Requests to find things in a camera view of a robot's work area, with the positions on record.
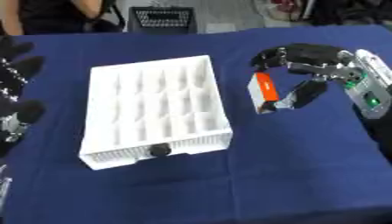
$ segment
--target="black basket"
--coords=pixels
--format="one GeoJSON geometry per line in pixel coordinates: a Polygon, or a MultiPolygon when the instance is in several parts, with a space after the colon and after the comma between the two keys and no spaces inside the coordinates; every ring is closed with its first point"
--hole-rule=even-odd
{"type": "Polygon", "coordinates": [[[196,33],[193,8],[130,7],[128,32],[149,34],[196,33]]]}

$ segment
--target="white tray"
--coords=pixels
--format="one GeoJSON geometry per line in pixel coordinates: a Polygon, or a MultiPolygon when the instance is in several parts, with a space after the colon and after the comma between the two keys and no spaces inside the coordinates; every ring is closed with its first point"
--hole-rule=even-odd
{"type": "Polygon", "coordinates": [[[224,150],[232,130],[209,56],[166,59],[91,70],[80,158],[92,169],[171,155],[224,150]]]}

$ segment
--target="blue tablecloth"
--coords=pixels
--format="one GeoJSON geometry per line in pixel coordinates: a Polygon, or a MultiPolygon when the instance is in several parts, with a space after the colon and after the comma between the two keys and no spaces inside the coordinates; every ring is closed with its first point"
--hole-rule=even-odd
{"type": "MultiPolygon", "coordinates": [[[[33,54],[47,57],[24,95],[42,100],[47,113],[7,158],[14,182],[5,221],[188,224],[299,215],[305,223],[316,213],[326,223],[348,223],[390,212],[392,169],[338,86],[306,108],[256,115],[247,85],[249,60],[265,48],[292,42],[364,48],[392,65],[391,39],[377,26],[22,37],[36,43],[33,54]],[[202,54],[212,58],[234,130],[228,150],[103,171],[78,159],[91,67],[202,54]]],[[[282,93],[306,78],[271,73],[282,93]]]]}

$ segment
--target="floor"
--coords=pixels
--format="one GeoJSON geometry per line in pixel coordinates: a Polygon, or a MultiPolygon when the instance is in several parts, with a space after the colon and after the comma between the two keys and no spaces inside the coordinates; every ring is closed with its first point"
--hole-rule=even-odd
{"type": "Polygon", "coordinates": [[[233,32],[250,28],[292,26],[265,13],[263,0],[117,0],[125,18],[131,6],[186,6],[196,11],[200,33],[233,32]]]}

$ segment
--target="robotic arm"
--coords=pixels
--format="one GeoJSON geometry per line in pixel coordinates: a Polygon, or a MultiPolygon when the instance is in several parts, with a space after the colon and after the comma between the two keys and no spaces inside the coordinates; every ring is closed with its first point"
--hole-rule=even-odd
{"type": "Polygon", "coordinates": [[[39,56],[15,61],[32,48],[32,43],[16,45],[11,37],[0,38],[0,157],[19,143],[45,112],[39,101],[19,100],[24,86],[44,63],[39,56]]]}
{"type": "Polygon", "coordinates": [[[392,71],[379,57],[366,50],[350,53],[329,45],[292,44],[260,52],[251,66],[258,72],[284,66],[292,74],[311,75],[282,100],[264,103],[260,113],[300,109],[322,95],[329,81],[337,81],[368,134],[392,161],[392,71]]]}

